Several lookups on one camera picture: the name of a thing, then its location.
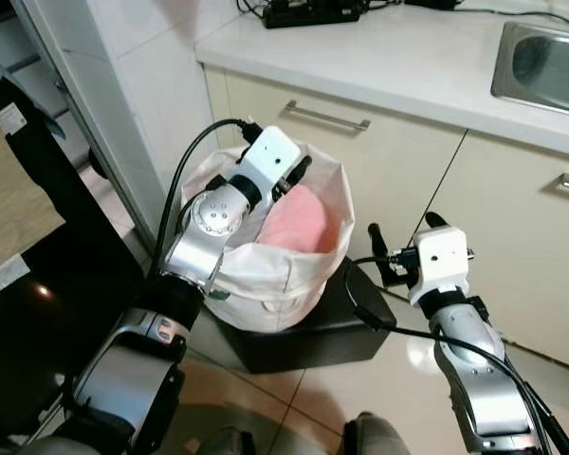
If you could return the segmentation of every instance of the kitchen cabinet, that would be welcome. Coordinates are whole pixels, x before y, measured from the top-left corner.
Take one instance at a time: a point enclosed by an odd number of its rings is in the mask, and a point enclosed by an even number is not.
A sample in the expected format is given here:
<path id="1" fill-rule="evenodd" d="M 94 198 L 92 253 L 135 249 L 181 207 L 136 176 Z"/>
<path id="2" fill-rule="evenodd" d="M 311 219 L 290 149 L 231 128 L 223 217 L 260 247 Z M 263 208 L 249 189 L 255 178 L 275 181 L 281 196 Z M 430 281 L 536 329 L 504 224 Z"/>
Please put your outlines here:
<path id="1" fill-rule="evenodd" d="M 367 227 L 378 222 L 388 246 L 405 246 L 459 145 L 464 130 L 385 109 L 326 97 L 296 87 L 205 68 L 215 119 L 251 116 L 275 124 L 291 137 L 317 146 L 340 160 L 349 179 L 356 226 L 348 255 L 371 254 Z M 290 101 L 319 114 L 316 118 L 286 109 Z M 370 123 L 363 131 L 364 120 Z M 221 147 L 242 144 L 224 130 Z M 368 267 L 377 280 L 376 267 Z"/>
<path id="2" fill-rule="evenodd" d="M 463 229 L 493 325 L 569 364 L 569 157 L 468 133 L 430 205 Z"/>

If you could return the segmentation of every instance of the canvas bag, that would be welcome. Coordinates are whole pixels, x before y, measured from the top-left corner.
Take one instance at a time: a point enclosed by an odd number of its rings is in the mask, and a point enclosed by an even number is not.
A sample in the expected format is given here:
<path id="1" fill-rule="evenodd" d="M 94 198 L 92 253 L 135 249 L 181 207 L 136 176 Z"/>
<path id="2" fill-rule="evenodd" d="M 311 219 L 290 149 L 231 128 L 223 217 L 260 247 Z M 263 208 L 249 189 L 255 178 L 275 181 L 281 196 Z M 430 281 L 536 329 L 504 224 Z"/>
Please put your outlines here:
<path id="1" fill-rule="evenodd" d="M 348 249 L 355 220 L 343 166 L 311 145 L 298 145 L 302 155 L 312 157 L 300 183 L 321 199 L 331 222 L 339 227 L 337 244 L 329 253 L 308 254 L 253 243 L 271 205 L 264 198 L 226 247 L 211 294 L 205 298 L 218 318 L 241 330 L 278 332 L 300 322 L 321 298 L 327 279 Z M 183 182 L 182 204 L 216 175 L 228 178 L 243 150 L 211 154 Z"/>

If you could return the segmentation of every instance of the pink towel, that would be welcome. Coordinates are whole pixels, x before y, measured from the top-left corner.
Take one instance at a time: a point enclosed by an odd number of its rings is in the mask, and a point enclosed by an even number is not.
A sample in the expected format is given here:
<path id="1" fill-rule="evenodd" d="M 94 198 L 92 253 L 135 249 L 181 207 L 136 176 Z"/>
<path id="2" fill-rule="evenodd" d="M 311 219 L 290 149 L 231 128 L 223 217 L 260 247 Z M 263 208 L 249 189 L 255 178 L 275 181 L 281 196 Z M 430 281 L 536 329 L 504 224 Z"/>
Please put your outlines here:
<path id="1" fill-rule="evenodd" d="M 256 242 L 301 253 L 328 253 L 338 239 L 333 225 L 321 200 L 298 184 L 274 204 Z"/>

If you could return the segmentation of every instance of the countertop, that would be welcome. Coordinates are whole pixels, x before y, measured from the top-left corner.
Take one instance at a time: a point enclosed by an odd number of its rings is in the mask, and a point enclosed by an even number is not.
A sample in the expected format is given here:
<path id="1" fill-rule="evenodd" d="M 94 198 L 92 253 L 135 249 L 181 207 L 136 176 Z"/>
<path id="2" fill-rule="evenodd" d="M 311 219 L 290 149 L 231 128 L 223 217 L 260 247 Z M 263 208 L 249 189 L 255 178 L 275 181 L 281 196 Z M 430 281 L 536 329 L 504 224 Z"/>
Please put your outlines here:
<path id="1" fill-rule="evenodd" d="M 411 6 L 357 23 L 265 29 L 241 16 L 196 44 L 196 59 L 569 154 L 569 114 L 490 94 L 504 23 L 568 29 L 541 17 Z"/>

